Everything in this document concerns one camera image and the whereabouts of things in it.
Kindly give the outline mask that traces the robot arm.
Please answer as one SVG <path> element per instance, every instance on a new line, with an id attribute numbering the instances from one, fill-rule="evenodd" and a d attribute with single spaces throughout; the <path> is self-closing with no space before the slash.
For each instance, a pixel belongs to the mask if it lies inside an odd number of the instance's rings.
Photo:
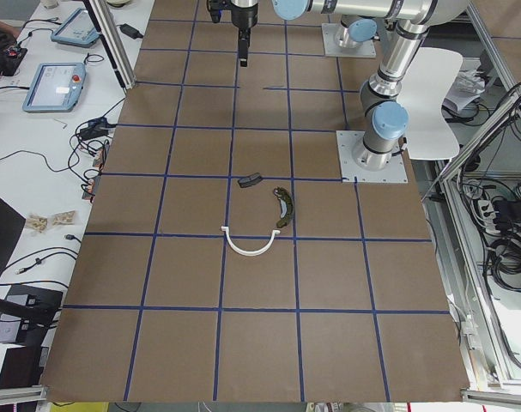
<path id="1" fill-rule="evenodd" d="M 376 32 L 375 20 L 358 15 L 342 15 L 334 41 L 341 48 L 354 49 L 372 39 Z"/>
<path id="2" fill-rule="evenodd" d="M 362 141 L 353 149 L 358 166 L 378 171 L 386 167 L 397 140 L 409 121 L 404 107 L 396 102 L 401 80 L 430 27 L 441 25 L 459 16 L 467 1 L 274 1 L 274 11 L 286 21 L 305 12 L 342 16 L 381 17 L 397 22 L 389 51 L 378 71 L 371 75 L 360 90 L 361 104 L 367 120 Z"/>

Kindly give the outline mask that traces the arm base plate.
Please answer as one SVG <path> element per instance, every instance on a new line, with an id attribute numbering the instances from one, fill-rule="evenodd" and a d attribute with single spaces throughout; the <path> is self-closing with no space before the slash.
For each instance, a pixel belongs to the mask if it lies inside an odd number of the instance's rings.
<path id="1" fill-rule="evenodd" d="M 376 50 L 372 39 L 353 40 L 348 29 L 340 23 L 323 23 L 321 31 L 324 55 L 336 58 L 375 58 Z"/>
<path id="2" fill-rule="evenodd" d="M 338 130 L 337 149 L 343 183 L 407 184 L 408 177 L 398 144 L 386 154 L 370 152 L 363 131 Z"/>

